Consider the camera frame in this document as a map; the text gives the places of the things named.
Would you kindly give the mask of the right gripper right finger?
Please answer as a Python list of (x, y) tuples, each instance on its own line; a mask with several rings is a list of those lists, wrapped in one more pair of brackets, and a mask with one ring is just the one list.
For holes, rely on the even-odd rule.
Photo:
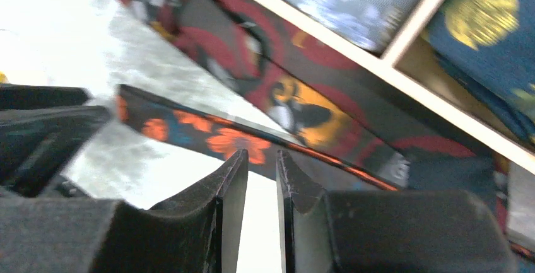
[(276, 158), (284, 272), (516, 272), (486, 204), (465, 190), (327, 190)]

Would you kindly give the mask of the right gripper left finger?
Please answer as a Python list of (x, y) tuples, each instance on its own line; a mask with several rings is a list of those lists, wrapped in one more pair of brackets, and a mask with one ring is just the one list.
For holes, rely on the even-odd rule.
[(249, 155), (151, 209), (1, 192), (2, 272), (235, 272)]

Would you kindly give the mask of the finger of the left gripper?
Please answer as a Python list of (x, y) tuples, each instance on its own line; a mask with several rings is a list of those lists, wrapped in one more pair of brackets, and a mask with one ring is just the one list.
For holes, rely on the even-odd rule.
[(111, 118), (83, 88), (1, 85), (1, 197), (40, 195)]

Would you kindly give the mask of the orange floral dark tie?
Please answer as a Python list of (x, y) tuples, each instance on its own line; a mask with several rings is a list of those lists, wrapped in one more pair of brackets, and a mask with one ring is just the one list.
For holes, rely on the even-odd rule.
[(270, 179), (274, 178), (273, 164), (278, 150), (291, 150), (307, 159), (315, 159), (345, 171), (380, 189), (397, 189), (348, 161), (127, 84), (118, 86), (117, 109), (125, 125), (156, 141), (221, 160), (227, 160), (239, 149), (246, 149), (251, 169)]

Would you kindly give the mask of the red patterned dark tie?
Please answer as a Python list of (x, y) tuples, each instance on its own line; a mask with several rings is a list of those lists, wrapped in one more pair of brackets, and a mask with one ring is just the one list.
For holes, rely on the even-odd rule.
[(444, 177), (474, 191), (507, 175), (480, 143), (254, 0), (120, 1), (307, 154), (374, 177), (399, 156), (411, 189)]

